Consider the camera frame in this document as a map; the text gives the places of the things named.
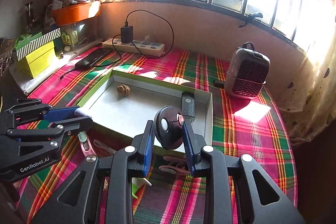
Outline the black round three-button device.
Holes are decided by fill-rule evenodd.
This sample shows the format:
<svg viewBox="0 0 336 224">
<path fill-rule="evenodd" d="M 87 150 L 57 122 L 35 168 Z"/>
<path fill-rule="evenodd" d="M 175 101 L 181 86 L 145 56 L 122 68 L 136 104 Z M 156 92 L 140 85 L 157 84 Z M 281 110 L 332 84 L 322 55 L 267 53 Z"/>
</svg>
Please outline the black round three-button device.
<svg viewBox="0 0 336 224">
<path fill-rule="evenodd" d="M 154 132 L 162 148 L 174 150 L 181 146 L 184 122 L 183 115 L 175 106 L 164 106 L 157 112 L 154 117 Z"/>
</svg>

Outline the black bike light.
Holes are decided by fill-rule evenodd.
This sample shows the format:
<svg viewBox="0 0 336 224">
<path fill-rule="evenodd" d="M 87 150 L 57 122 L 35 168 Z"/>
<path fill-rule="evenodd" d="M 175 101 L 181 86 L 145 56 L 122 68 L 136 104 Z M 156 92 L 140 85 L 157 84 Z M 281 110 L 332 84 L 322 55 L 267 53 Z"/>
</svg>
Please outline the black bike light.
<svg viewBox="0 0 336 224">
<path fill-rule="evenodd" d="M 195 99 L 193 93 L 182 93 L 181 112 L 185 120 L 193 123 L 193 121 L 195 120 Z"/>
</svg>

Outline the pink green nail clipper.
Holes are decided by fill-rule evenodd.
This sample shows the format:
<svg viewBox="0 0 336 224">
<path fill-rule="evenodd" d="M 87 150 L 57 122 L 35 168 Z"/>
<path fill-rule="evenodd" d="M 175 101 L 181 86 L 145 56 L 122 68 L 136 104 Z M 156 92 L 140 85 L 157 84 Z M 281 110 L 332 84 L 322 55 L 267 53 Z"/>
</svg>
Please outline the pink green nail clipper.
<svg viewBox="0 0 336 224">
<path fill-rule="evenodd" d="M 92 155 L 96 156 L 96 152 L 94 151 L 91 145 L 90 139 L 88 135 L 86 134 L 86 132 L 85 131 L 80 132 L 78 134 L 78 138 L 80 141 L 80 146 L 81 146 L 83 155 L 85 157 L 92 156 Z"/>
</svg>

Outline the brown walnut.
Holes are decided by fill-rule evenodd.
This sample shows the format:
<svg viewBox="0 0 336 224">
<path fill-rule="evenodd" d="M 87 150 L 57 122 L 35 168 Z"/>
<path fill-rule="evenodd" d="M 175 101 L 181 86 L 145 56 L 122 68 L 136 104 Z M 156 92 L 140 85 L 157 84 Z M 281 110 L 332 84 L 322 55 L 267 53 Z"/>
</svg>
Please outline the brown walnut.
<svg viewBox="0 0 336 224">
<path fill-rule="evenodd" d="M 117 87 L 117 92 L 120 96 L 123 96 L 123 97 L 128 96 L 130 94 L 130 87 L 124 84 L 120 84 Z"/>
</svg>

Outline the green white spool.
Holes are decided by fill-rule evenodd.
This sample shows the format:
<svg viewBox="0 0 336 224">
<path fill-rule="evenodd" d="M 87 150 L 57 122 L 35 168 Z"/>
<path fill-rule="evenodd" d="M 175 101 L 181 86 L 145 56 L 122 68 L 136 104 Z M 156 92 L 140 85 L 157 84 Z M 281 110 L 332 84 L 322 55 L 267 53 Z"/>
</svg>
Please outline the green white spool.
<svg viewBox="0 0 336 224">
<path fill-rule="evenodd" d="M 132 197 L 138 199 L 137 192 L 144 185 L 152 186 L 151 182 L 146 178 L 132 178 L 131 179 L 131 193 Z"/>
</svg>

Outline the green white shallow box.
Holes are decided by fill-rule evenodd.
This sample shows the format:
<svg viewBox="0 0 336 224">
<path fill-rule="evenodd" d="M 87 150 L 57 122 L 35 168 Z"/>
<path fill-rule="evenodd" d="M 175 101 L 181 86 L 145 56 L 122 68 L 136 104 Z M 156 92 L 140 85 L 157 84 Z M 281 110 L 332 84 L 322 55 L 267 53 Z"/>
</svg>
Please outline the green white shallow box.
<svg viewBox="0 0 336 224">
<path fill-rule="evenodd" d="M 128 96 L 120 96 L 120 84 L 130 87 Z M 195 120 L 191 124 L 195 133 L 202 135 L 208 145 L 213 137 L 213 96 L 191 87 L 155 80 L 144 75 L 121 71 L 107 73 L 77 103 L 92 116 L 102 133 L 110 135 L 112 145 L 117 141 L 130 144 L 144 132 L 148 120 L 166 105 L 181 106 L 183 92 L 194 94 Z"/>
</svg>

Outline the yellow box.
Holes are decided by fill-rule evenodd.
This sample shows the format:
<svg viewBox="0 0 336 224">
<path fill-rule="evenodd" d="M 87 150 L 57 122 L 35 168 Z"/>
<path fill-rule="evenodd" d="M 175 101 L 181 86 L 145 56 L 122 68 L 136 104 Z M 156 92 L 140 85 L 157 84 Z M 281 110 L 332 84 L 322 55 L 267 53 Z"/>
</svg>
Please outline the yellow box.
<svg viewBox="0 0 336 224">
<path fill-rule="evenodd" d="M 17 69 L 31 79 L 34 79 L 57 59 L 54 50 L 54 41 L 52 40 L 28 54 L 21 61 L 18 61 Z"/>
</svg>

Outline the black power bank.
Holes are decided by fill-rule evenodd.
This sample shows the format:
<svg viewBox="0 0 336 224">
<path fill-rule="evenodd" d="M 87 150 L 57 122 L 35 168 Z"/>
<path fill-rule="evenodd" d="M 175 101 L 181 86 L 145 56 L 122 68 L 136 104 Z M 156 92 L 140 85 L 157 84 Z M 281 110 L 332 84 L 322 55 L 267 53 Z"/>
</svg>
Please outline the black power bank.
<svg viewBox="0 0 336 224">
<path fill-rule="evenodd" d="M 104 57 L 110 54 L 109 48 L 98 48 L 75 64 L 75 69 L 90 69 L 98 64 Z"/>
</svg>

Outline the plaid bed cloth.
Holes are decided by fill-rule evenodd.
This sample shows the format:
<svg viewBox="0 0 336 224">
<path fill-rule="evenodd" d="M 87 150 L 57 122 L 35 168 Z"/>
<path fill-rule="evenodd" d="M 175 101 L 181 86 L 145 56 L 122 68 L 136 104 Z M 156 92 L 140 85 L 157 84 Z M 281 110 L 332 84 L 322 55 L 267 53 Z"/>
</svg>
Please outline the plaid bed cloth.
<svg viewBox="0 0 336 224">
<path fill-rule="evenodd" d="M 104 67 L 73 72 L 66 65 L 41 83 L 31 97 L 56 107 L 76 105 L 111 70 L 185 85 L 213 95 L 213 138 L 215 148 L 230 156 L 250 154 L 273 178 L 291 202 L 297 202 L 297 176 L 290 141 L 278 108 L 266 89 L 253 100 L 243 117 L 238 98 L 214 86 L 223 80 L 228 63 L 186 50 L 172 50 L 162 59 L 147 59 L 125 53 L 121 61 L 111 53 Z M 151 186 L 144 186 L 133 201 L 135 223 L 202 223 L 205 180 L 167 174 L 164 163 L 154 156 L 149 173 Z"/>
</svg>

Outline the green striped box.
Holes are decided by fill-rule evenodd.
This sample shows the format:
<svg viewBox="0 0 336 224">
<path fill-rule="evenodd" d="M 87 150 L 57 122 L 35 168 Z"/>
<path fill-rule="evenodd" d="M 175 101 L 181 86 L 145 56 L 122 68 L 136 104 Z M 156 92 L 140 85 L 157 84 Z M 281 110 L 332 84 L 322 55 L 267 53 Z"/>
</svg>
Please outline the green striped box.
<svg viewBox="0 0 336 224">
<path fill-rule="evenodd" d="M 54 39 L 59 38 L 60 36 L 61 29 L 57 28 L 56 30 L 52 30 L 36 39 L 29 41 L 28 43 L 24 44 L 16 50 L 17 60 L 21 61 L 21 59 L 29 55 L 31 52 L 53 41 Z"/>
</svg>

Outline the small black cylinder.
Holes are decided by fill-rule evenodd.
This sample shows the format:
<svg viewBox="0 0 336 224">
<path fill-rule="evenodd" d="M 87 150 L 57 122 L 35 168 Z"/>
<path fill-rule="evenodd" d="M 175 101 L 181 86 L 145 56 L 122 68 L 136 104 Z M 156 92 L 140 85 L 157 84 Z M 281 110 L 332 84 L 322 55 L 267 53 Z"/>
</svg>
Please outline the small black cylinder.
<svg viewBox="0 0 336 224">
<path fill-rule="evenodd" d="M 224 84 L 225 84 L 224 81 L 218 81 L 218 80 L 214 81 L 214 87 L 216 87 L 216 88 L 223 89 L 224 88 Z"/>
</svg>

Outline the white power strip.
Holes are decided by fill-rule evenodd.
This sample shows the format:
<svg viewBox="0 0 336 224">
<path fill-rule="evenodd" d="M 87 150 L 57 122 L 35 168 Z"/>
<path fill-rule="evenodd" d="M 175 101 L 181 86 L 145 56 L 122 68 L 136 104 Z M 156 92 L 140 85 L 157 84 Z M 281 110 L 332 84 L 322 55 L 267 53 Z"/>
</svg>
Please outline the white power strip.
<svg viewBox="0 0 336 224">
<path fill-rule="evenodd" d="M 142 53 L 154 57 L 160 57 L 165 51 L 164 44 L 141 40 L 134 40 L 132 43 L 122 43 L 121 39 L 109 39 L 102 43 L 102 47 L 122 52 Z"/>
</svg>

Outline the orange planter box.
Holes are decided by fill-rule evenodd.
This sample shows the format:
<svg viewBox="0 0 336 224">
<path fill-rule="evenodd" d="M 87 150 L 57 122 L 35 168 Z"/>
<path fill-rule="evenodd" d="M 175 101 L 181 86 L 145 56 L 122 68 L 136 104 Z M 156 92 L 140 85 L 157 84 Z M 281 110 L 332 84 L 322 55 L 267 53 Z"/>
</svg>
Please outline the orange planter box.
<svg viewBox="0 0 336 224">
<path fill-rule="evenodd" d="M 52 10 L 50 15 L 58 26 L 77 23 L 100 14 L 101 2 L 94 1 Z"/>
</svg>

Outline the black charger adapter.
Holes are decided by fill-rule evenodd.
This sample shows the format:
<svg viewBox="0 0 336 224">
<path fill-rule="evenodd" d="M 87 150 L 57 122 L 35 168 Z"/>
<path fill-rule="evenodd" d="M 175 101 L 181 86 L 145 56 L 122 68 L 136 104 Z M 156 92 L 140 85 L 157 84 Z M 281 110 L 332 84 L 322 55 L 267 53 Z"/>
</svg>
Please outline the black charger adapter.
<svg viewBox="0 0 336 224">
<path fill-rule="evenodd" d="M 133 26 L 129 25 L 128 21 L 125 21 L 124 26 L 121 27 L 121 42 L 128 44 L 133 41 Z"/>
</svg>

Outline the cream dotted curtain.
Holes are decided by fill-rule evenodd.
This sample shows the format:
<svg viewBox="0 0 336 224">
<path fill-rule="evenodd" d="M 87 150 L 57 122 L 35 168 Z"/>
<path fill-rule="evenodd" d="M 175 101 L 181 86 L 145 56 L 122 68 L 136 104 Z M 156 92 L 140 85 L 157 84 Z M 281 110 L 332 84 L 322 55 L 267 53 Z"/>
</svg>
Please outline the cream dotted curtain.
<svg viewBox="0 0 336 224">
<path fill-rule="evenodd" d="M 281 96 L 278 108 L 291 145 L 312 141 L 335 120 L 335 51 L 321 65 L 306 59 Z"/>
</svg>

